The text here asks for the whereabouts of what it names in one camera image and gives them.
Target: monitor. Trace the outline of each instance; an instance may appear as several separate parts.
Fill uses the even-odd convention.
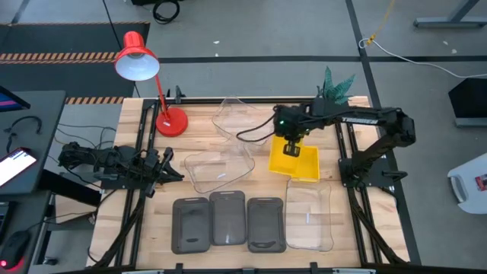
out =
[[[0,112],[30,109],[30,104],[0,86]]]

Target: lamp shade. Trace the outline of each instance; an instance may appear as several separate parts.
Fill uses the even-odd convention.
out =
[[[123,37],[123,45],[125,48],[115,60],[115,70],[120,76],[131,81],[144,81],[158,74],[159,60],[145,48],[142,35],[129,31]]]

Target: headphones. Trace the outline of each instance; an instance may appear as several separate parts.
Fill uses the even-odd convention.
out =
[[[40,134],[40,129],[42,129],[43,127],[43,121],[37,117],[37,116],[33,116],[33,115],[29,115],[29,116],[24,116],[24,117],[21,117],[19,119],[16,119],[15,122],[13,122],[11,124],[11,126],[8,128],[8,129],[4,129],[3,132],[6,132],[6,133],[10,133],[9,137],[8,137],[8,143],[7,143],[7,154],[10,153],[10,146],[12,145],[12,139],[14,137],[17,137],[17,133],[15,132],[12,132],[12,129],[14,128],[15,125],[17,125],[20,121],[24,120],[24,119],[35,119],[37,121],[37,129],[36,129],[36,134]]]

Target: green plant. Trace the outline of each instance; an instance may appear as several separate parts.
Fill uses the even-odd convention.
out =
[[[333,86],[333,81],[332,81],[332,71],[329,69],[329,67],[326,67],[325,71],[325,81],[323,83],[323,87],[318,88],[318,95],[323,96],[326,99],[333,100],[335,104],[344,104],[349,100],[348,95],[345,95],[347,91],[349,91],[350,87],[353,84],[353,81],[355,80],[355,74],[352,75],[350,78],[344,80],[340,84]]]

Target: clear plastic container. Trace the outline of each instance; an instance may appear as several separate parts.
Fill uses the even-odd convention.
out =
[[[286,191],[285,227],[289,247],[330,251],[333,248],[329,195],[331,186],[288,181]]]
[[[218,108],[216,114],[212,117],[218,133],[227,139],[235,139],[237,133],[247,129],[252,129],[262,125],[267,121],[274,111],[260,110],[242,102],[237,97],[225,98]],[[252,132],[241,134],[240,137],[246,140],[260,139],[273,131],[272,121],[265,126]],[[249,142],[247,147],[254,150],[265,144],[267,139],[259,142]]]
[[[184,159],[196,192],[209,193],[248,175],[255,167],[242,142],[228,140],[212,150]]]

